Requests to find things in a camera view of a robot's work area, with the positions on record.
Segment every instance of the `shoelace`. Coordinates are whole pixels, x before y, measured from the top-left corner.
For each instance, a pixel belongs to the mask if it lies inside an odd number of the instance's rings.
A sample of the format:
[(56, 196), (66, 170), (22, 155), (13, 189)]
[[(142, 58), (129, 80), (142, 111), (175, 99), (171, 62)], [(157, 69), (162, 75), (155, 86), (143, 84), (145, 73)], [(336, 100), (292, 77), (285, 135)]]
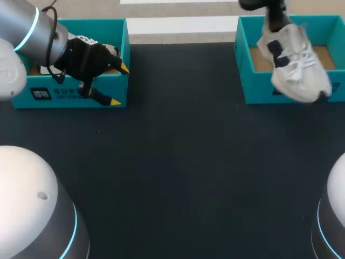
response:
[[(299, 27), (299, 31), (302, 33), (304, 41), (302, 49), (298, 52), (292, 49), (286, 49), (286, 56), (288, 56), (290, 59), (288, 67), (291, 69), (287, 79), (291, 81), (297, 81), (301, 84), (304, 69), (315, 65), (316, 61), (315, 53), (308, 40), (304, 28)], [(286, 35), (285, 40), (291, 41), (289, 35)]]
[(79, 39), (81, 39), (83, 42), (85, 42), (85, 43), (87, 43), (87, 44), (90, 44), (90, 45), (93, 45), (93, 44), (96, 44), (96, 43), (98, 43), (98, 41), (96, 41), (96, 40), (93, 40), (92, 38), (87, 38), (87, 37), (85, 37), (85, 36), (77, 36)]

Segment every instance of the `white floor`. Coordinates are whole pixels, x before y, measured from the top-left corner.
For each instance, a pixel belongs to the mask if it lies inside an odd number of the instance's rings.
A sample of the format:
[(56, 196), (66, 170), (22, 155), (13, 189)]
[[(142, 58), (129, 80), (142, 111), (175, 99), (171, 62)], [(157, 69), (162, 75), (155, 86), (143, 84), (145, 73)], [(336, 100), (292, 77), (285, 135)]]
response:
[[(28, 0), (39, 8), (52, 0)], [(132, 44), (233, 42), (238, 0), (57, 0), (59, 18), (127, 18)]]

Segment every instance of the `black mat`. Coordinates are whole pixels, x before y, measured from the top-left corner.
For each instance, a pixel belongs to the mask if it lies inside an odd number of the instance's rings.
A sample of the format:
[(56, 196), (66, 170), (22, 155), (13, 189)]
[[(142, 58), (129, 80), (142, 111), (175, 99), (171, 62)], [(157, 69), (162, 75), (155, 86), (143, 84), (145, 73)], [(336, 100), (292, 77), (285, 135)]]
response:
[(345, 105), (245, 105), (229, 43), (133, 46), (131, 72), (122, 110), (0, 103), (0, 145), (53, 167), (92, 259), (312, 259)]

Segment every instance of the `teal cardboard box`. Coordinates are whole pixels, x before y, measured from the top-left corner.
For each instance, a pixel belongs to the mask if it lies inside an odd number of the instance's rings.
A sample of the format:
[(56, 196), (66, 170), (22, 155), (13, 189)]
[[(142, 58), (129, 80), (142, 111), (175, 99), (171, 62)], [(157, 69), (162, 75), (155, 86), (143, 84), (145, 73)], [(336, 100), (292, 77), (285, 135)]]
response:
[[(102, 44), (116, 46), (121, 51), (121, 59), (128, 69), (130, 62), (130, 45), (125, 19), (60, 19), (74, 35), (83, 35), (97, 40)], [(32, 68), (27, 60), (23, 59), (28, 74)], [(102, 74), (94, 79), (92, 86), (101, 93), (112, 97), (120, 104), (102, 106), (92, 99), (83, 99), (78, 95), (79, 81), (66, 76), (62, 85), (58, 84), (51, 76), (27, 77), (26, 88), (12, 103), (15, 108), (103, 108), (126, 107), (127, 87), (129, 75), (120, 73)]]
[[(312, 45), (324, 46), (329, 59), (333, 60), (334, 67), (327, 69), (333, 86), (333, 94), (329, 101), (345, 101), (344, 20), (336, 15), (294, 15), (290, 18), (294, 23), (304, 26)], [(251, 51), (261, 37), (263, 23), (264, 16), (242, 16), (238, 20), (234, 48), (245, 101), (247, 104), (291, 103), (292, 100), (274, 90), (270, 70), (258, 71), (255, 68)]]

